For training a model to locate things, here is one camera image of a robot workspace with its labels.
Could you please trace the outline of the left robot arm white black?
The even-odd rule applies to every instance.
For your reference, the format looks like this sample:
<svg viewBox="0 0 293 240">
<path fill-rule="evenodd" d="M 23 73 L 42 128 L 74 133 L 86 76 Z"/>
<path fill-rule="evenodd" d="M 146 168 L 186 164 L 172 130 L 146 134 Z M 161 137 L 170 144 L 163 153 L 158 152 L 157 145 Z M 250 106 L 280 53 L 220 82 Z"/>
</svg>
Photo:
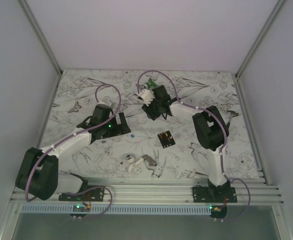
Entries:
<svg viewBox="0 0 293 240">
<path fill-rule="evenodd" d="M 59 174 L 60 161 L 97 140 L 131 132 L 125 114 L 98 104 L 67 137 L 44 148 L 29 148 L 24 154 L 15 187 L 25 196 L 47 200 L 54 194 L 69 194 L 77 201 L 88 197 L 89 189 L 83 177 L 75 173 Z"/>
</svg>

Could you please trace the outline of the clear plastic fuse box cover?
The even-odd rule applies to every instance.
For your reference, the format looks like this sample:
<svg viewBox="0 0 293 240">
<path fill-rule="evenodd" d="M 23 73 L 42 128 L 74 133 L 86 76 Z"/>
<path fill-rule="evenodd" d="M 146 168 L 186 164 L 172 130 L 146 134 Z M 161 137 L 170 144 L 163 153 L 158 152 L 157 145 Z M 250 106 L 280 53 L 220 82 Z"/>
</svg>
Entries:
<svg viewBox="0 0 293 240">
<path fill-rule="evenodd" d="M 129 122 L 131 125 L 138 125 L 139 124 L 139 118 L 137 116 L 132 116 L 129 118 Z"/>
</svg>

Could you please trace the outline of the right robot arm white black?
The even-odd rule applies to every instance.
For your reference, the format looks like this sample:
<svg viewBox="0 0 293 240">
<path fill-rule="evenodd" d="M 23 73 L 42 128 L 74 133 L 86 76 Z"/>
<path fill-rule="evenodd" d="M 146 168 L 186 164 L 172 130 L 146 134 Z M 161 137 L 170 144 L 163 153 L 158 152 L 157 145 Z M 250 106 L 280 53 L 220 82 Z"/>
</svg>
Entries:
<svg viewBox="0 0 293 240">
<path fill-rule="evenodd" d="M 178 97 L 171 98 L 163 85 L 139 90 L 137 96 L 143 101 L 142 110 L 153 121 L 160 116 L 171 116 L 193 122 L 197 140 L 207 150 L 211 186 L 208 197 L 216 203 L 224 199 L 224 187 L 229 180 L 223 170 L 223 157 L 229 130 L 217 107 L 201 108 L 184 103 Z"/>
</svg>

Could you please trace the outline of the black fuse box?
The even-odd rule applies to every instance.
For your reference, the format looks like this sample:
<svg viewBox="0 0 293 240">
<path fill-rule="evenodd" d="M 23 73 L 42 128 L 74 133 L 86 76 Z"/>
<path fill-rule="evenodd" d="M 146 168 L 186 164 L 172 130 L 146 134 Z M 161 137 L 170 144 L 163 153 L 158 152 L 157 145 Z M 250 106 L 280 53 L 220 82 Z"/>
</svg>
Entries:
<svg viewBox="0 0 293 240">
<path fill-rule="evenodd" d="M 159 137 L 159 134 L 165 134 L 166 137 L 165 138 L 160 138 Z M 160 144 L 161 146 L 165 149 L 165 148 L 168 148 L 168 147 L 171 147 L 171 146 L 174 146 L 176 144 L 172 134 L 170 131 L 165 131 L 165 132 L 162 132 L 162 133 L 159 133 L 157 135 L 159 141 L 160 141 Z"/>
</svg>

